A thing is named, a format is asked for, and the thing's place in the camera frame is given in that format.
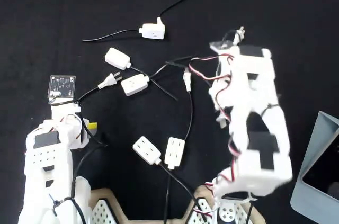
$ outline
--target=small circuit board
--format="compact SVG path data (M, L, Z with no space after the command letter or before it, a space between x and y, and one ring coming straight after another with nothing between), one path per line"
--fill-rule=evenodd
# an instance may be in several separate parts
M49 79L48 98L73 98L75 76L52 75Z

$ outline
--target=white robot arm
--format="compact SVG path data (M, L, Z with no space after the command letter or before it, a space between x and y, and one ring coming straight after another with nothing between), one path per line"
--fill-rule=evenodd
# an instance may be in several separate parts
M55 101L72 98L57 98ZM71 196L73 179L71 149L88 144L88 135L77 113L78 104L52 107L52 118L44 120L26 138L25 195L19 224L82 223L71 200L55 208L55 203ZM76 178L75 201L89 223L91 187L83 177Z
M209 90L217 121L229 122L228 148L234 155L230 167L221 171L208 186L217 203L244 203L272 193L292 179L289 138L275 91L271 53L258 47L235 46L244 37L237 30L233 44L211 43L219 56L219 75ZM232 107L230 116L224 111ZM257 113L266 131L247 131L247 118Z

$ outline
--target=plastic part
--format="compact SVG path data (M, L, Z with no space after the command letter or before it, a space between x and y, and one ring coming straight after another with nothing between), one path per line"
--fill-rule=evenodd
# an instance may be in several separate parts
M185 82L186 91L190 92L191 91L191 73L188 68L185 68L183 79Z
M110 48L108 50L105 55L105 62L122 70L131 66L131 58L115 48Z
M179 138L169 138L166 148L165 163L169 169L179 167L184 152L185 141Z
M122 80L122 77L115 78L120 75L120 72L115 73L114 75L111 73L105 78L103 82L97 85L99 89L102 89L106 86L116 85L118 81Z
M165 37L165 25L162 23L161 18L157 18L156 24L143 24L139 28L139 33L143 38L163 40Z
M138 74L121 81L121 86L126 96L131 96L147 88L149 77Z
M99 199L92 211L92 224L118 224L111 208L104 199Z
M150 165L161 162L160 151L144 136L134 143L133 150Z

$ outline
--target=black power cord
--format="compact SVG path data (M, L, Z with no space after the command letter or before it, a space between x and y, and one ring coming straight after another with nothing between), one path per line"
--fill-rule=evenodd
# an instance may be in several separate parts
M119 32L115 32L115 33L112 33L112 34L108 34L108 35L105 35L105 36L103 36L103 37L99 37L99 38L96 38L96 39L89 39L89 40L82 40L82 41L84 41L84 42L94 42L94 41L99 41L99 40L106 39L106 38L108 38L108 37L112 37L112 36L118 35L118 34L123 33L123 32L139 32L139 30L126 29L126 30L122 30L122 31L119 31Z
M193 123L193 114L194 114L194 108L193 108L193 98L191 92L188 92L189 97L190 97L190 104L191 104L191 116L190 116L190 123L189 127L187 129L186 136L184 138L184 141L187 140L191 133L191 128L192 128L192 123ZM165 200L165 209L164 209L164 224L167 223L167 216L168 216L168 201L170 197L170 187L171 187L171 176L168 175L168 180L167 180L167 188L166 188L166 200Z
M199 205L199 203L198 203L198 200L197 200L196 197L193 195L193 193L190 191L190 189L187 188L187 186L186 186L182 181L180 181L180 179L177 178L171 171L169 171L169 170L164 166L164 164L163 164L162 162L159 163L159 166L162 167L163 170L164 170L168 175L171 176L171 178L173 178L177 183L179 183L179 184L180 184L180 185L188 192L188 194L191 196L191 198L192 198L194 204L198 207L198 209L199 209L200 211L202 211L202 209L201 209L201 207L200 207L200 205ZM202 218L203 218L203 220L204 220L205 222L207 221L205 215L202 215Z
M73 172L73 179L72 179L72 186L70 189L70 197L74 198L75 196L75 179L79 173L79 170L81 168L81 166L83 165L84 161L96 150L100 149L101 147L106 147L107 145L99 145L94 147L93 149L89 150L80 160L79 164L77 165L77 167L75 168L74 172Z
M173 8L175 5L181 3L184 0L178 0L175 3L171 4L169 7L167 7L166 9L164 9L163 11L160 12L159 17L161 17L166 11L170 10L171 8Z
M130 69L133 69L133 70L135 70L135 71L137 71L137 72L139 72L139 73L142 73L142 74L148 76L148 77L149 77L149 80L150 80L153 84L155 84L161 91L163 91L164 93L166 93L166 94L167 94L169 97L171 97L172 99L178 101L177 97L175 97L172 93L170 93L170 92L167 91L165 88L163 88L162 86L160 86L154 79L151 78L151 76L149 76L148 74L146 74L145 72L143 72L142 70L140 70L140 69L138 69L138 68L136 68L136 67L131 66Z
M253 208L253 205L251 204L251 206L249 207L248 213L247 213L247 219L246 219L245 224L248 224L249 222L249 218L251 217L251 213L252 213L252 208Z

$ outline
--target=black tabletop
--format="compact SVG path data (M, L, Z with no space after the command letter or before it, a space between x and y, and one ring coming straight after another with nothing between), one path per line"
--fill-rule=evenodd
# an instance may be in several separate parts
M163 41L127 33L114 40L83 43L124 29L156 22L176 0L0 0L0 217L16 223L24 196L27 133L50 117L50 75L76 75L76 95L118 71L103 56L115 47L134 66L153 73L164 61L187 55L209 56L209 42L244 26L244 44L268 48L276 72L276 90L291 142L293 175L301 166L317 112L339 116L337 29L339 0L186 0L162 16ZM134 71L123 71L123 77ZM182 70L168 68L158 82L176 102L150 84L126 97L120 86L104 89L82 106L83 116L99 124L110 147L88 159L80 174L92 188L110 188L129 219L162 219L167 176L146 164L132 144L146 136L163 153L169 137L183 138L189 98ZM206 84L193 78L195 116L182 166L175 173L191 187L212 180L229 165L227 130L215 122ZM74 151L74 164L84 150ZM267 223L311 223L290 206L295 178L255 202ZM170 217L180 218L190 198L172 183Z

